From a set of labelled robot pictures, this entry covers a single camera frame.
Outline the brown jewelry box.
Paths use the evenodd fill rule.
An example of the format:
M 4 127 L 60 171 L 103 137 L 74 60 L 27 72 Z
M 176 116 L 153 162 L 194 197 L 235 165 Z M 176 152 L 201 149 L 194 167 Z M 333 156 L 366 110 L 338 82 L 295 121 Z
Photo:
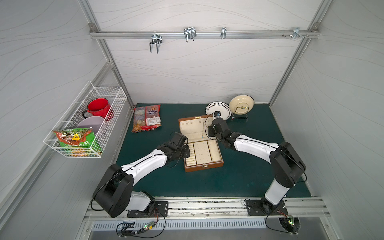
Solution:
M 184 159 L 185 172 L 208 170 L 224 165 L 217 140 L 208 137 L 208 126 L 212 121 L 211 115 L 179 119 L 180 132 L 188 138 L 190 148 L 190 157 Z

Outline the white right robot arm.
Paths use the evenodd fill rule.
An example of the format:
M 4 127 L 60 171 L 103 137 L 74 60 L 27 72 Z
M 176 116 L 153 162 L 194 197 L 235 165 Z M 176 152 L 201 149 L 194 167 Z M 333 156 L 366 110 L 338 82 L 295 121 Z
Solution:
M 265 208 L 274 209 L 278 206 L 286 193 L 305 174 L 304 162 L 288 142 L 273 144 L 252 139 L 231 131 L 222 118 L 214 119 L 207 133 L 208 137 L 214 137 L 226 148 L 253 155 L 271 165 L 274 180 L 262 197 L 262 205 Z

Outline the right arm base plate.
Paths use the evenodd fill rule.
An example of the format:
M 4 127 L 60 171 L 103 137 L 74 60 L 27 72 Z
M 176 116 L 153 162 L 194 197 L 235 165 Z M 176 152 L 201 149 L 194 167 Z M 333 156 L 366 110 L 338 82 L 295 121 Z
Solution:
M 260 200 L 245 199 L 243 201 L 249 216 L 287 216 L 288 211 L 283 200 L 278 205 L 271 204 L 265 198 Z

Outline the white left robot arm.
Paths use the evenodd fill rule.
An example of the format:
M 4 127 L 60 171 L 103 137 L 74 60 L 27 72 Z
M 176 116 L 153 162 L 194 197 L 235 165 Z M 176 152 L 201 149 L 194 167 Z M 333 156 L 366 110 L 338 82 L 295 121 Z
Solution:
M 171 140 L 164 142 L 148 155 L 127 165 L 113 164 L 104 173 L 97 185 L 91 202 L 96 202 L 112 218 L 127 210 L 128 217 L 151 217 L 156 200 L 145 192 L 133 191 L 142 178 L 166 164 L 190 156 L 188 138 L 176 132 Z

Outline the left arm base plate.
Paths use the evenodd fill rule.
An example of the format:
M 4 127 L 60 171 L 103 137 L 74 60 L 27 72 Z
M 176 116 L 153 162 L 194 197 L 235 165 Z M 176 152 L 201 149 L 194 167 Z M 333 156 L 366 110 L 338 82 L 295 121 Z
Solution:
M 167 217 L 169 210 L 168 201 L 155 201 L 150 203 L 144 211 L 130 210 L 127 213 L 128 218 L 154 218 L 155 214 Z

